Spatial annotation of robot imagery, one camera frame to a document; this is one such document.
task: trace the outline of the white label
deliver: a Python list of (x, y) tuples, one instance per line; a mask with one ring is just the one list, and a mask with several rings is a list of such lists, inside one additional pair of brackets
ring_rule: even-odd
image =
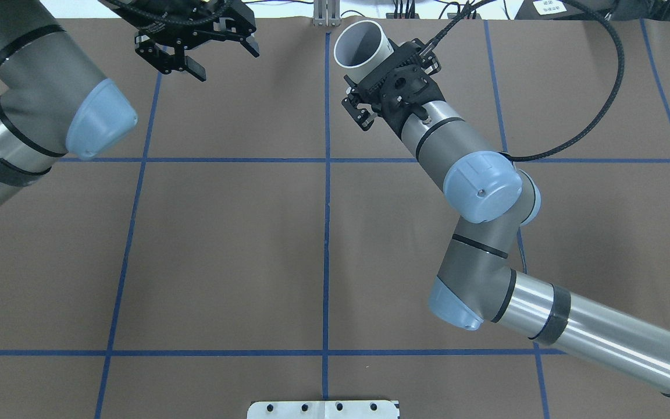
[(566, 12), (565, 3), (558, 0), (537, 0), (534, 7), (540, 15), (551, 15)]

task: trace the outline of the robotic arm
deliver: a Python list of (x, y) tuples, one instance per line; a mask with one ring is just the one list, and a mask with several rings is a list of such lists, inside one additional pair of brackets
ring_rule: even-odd
[[(164, 74), (205, 80), (205, 69), (184, 52), (208, 40), (236, 40), (259, 55), (255, 16), (241, 0), (104, 2), (137, 27), (136, 53)], [(138, 121), (115, 83), (38, 0), (0, 0), (0, 79), (9, 87), (0, 96), (0, 205), (67, 152), (91, 159)]]
[(539, 189), (444, 101), (430, 78), (441, 69), (431, 50), (420, 40), (397, 46), (379, 24), (361, 21), (334, 51), (348, 70), (343, 106), (354, 122), (369, 130), (383, 117), (462, 215), (431, 310), (469, 331), (484, 320), (502, 324), (670, 397), (670, 331), (508, 268), (516, 231), (539, 211)]

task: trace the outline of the white cylinder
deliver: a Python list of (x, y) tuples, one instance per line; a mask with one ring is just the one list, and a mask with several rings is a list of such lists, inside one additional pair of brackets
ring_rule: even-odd
[(394, 50), (382, 27), (373, 20), (362, 20), (346, 27), (335, 41), (335, 62), (348, 77), (360, 83)]

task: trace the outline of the silver arm segment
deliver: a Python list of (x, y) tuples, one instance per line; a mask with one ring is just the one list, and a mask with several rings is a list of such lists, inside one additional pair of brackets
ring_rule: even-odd
[[(454, 141), (463, 143), (465, 138), (456, 133)], [(424, 168), (430, 164), (421, 161)], [(477, 318), (627, 374), (670, 397), (670, 331), (508, 268), (516, 231), (533, 217), (539, 198), (531, 177), (518, 172), (523, 191), (511, 209), (491, 222), (457, 223), (438, 280)], [(434, 311), (452, 324), (479, 326)]]
[[(370, 104), (462, 215), (436, 276), (431, 310), (470, 331), (484, 320), (502, 324), (540, 344), (640, 379), (670, 397), (670, 331), (508, 268), (519, 226), (539, 210), (541, 196), (532, 178), (492, 152), (451, 106), (435, 99), (440, 93), (434, 90), (430, 100), (416, 101), (431, 88), (431, 80), (421, 75), (393, 88), (390, 80), (411, 74), (411, 65), (404, 63), (413, 56), (407, 49), (404, 55), (396, 50), (374, 63), (370, 57), (382, 48), (375, 45), (385, 45), (378, 39), (383, 32), (380, 27), (349, 31), (357, 24), (378, 27), (377, 22), (358, 22), (335, 44), (336, 61), (356, 74), (355, 79), (346, 77), (351, 87), (343, 101), (346, 110), (358, 122), (366, 111), (354, 104)], [(401, 90), (403, 85), (415, 88)], [(405, 104), (406, 97), (412, 102)], [(410, 115), (399, 119), (405, 109)]]

